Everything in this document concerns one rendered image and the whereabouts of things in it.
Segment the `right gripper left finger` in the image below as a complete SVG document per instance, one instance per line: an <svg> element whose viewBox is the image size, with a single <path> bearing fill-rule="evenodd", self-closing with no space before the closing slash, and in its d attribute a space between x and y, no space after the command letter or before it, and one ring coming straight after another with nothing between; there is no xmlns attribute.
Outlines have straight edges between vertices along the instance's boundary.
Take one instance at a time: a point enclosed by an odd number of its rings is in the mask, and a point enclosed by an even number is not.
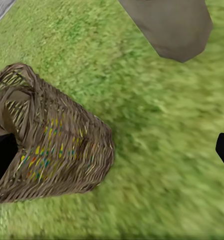
<svg viewBox="0 0 224 240"><path fill-rule="evenodd" d="M0 136L0 180L18 152L14 133Z"/></svg>

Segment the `wicker basket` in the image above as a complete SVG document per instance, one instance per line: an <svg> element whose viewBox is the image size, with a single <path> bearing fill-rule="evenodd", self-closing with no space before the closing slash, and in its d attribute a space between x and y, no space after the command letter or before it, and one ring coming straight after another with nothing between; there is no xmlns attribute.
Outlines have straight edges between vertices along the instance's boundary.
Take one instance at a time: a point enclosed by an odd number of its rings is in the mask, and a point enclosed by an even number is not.
<svg viewBox="0 0 224 240"><path fill-rule="evenodd" d="M86 194L114 163L111 126L20 61L0 71L0 136L10 133L18 152L0 180L0 204Z"/></svg>

